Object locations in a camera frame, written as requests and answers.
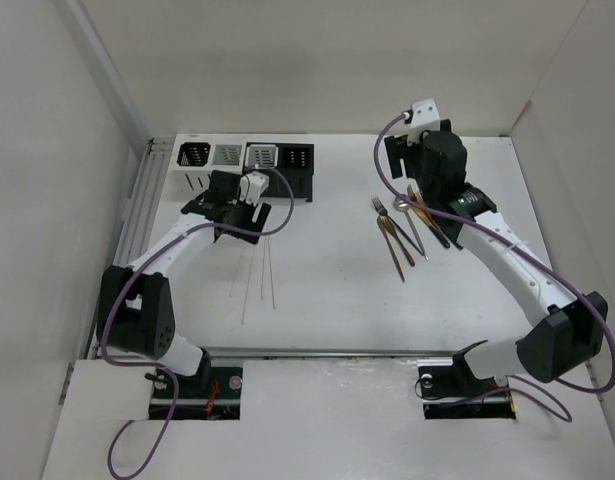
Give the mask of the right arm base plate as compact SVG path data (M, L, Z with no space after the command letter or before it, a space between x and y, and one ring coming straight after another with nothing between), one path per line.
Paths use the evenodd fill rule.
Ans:
M423 402L426 420L515 420L507 384L494 378L477 379L452 364L423 362L418 365L416 393Z

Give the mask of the gold fork green handle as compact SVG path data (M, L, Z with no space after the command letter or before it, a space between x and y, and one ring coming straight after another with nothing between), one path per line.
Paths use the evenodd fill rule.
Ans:
M423 204L423 202L417 196L412 185L407 186L407 195L412 202L420 204L420 205ZM440 233L440 230L438 229L438 225L434 222L434 220L429 216L428 213L426 213L419 207L416 207L414 211L425 225L427 225L431 230L434 230L437 233Z

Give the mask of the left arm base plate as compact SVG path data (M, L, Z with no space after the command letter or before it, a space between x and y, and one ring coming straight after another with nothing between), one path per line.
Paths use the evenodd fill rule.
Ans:
M153 389L148 406L149 420L164 420L173 400L173 383L163 370L147 373ZM218 366L211 369L209 384L202 388L194 379L178 376L179 395L173 420L231 421L239 420L243 368Z

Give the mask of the copper fork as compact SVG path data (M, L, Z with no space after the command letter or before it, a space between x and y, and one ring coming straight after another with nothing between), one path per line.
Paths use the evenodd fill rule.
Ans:
M401 251L402 251L403 255L405 256L405 258L406 258L407 262L409 263L409 265L412 266L412 267L415 267L416 266L416 262L415 262L413 256L410 254L410 252L405 247L405 245L402 242L402 240L399 238L398 233L396 231L396 227L393 224L393 222L386 215L381 215L379 217L379 219L381 220L381 222L382 222L383 226L385 227L387 233L396 241L397 245L401 249Z

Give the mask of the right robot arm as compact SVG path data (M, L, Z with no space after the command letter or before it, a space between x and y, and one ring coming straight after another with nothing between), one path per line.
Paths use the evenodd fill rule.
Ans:
M525 374L543 383L562 383L564 374L586 363L608 346L611 373L591 394L615 386L615 340L606 323L608 305L597 292L581 293L570 282L525 248L508 226L496 204L466 179L467 151L448 120L420 123L414 111L405 111L387 127L407 126L402 136L383 129L373 150L384 150L388 173L379 175L388 190L401 177L414 180L422 194L408 199L438 223L457 247L474 255L516 301L529 324L519 338L498 342L481 340L454 354L452 386L474 393L486 379Z

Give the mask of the clear chopstick two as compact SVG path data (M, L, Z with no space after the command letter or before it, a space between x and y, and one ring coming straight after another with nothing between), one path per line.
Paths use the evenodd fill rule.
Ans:
M255 255L256 255L256 246L254 246L251 250L249 264L248 264L248 270L247 270L246 282L245 282L245 293L244 293L242 312L241 312L241 325L245 324L245 317L246 317L248 297L249 297L249 289L250 289Z

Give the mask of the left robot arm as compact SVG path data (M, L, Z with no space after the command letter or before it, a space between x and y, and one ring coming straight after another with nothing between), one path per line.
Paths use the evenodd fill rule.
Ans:
M109 353L115 348L139 356L140 366L170 372L188 396L208 390L211 356L179 332L172 281L224 234L256 244L271 210L261 199L268 186L266 171L213 171L205 190L181 208L176 222L151 249L126 266L105 270L97 320L105 361L120 365Z

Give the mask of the clear chopstick four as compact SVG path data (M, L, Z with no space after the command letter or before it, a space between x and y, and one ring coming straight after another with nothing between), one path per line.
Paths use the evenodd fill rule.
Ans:
M276 310L276 298L275 298L275 288L274 288L274 274L273 274L273 263L272 263L272 251L271 251L271 240L267 239L267 255L268 255L268 267L269 267L269 279L270 279L270 295L272 308Z

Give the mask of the clear chopstick three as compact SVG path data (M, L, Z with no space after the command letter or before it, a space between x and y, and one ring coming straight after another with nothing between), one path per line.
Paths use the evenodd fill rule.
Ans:
M260 282L260 299L265 299L265 278L267 271L267 253L268 253L268 239L263 241L263 256L261 265L261 282Z

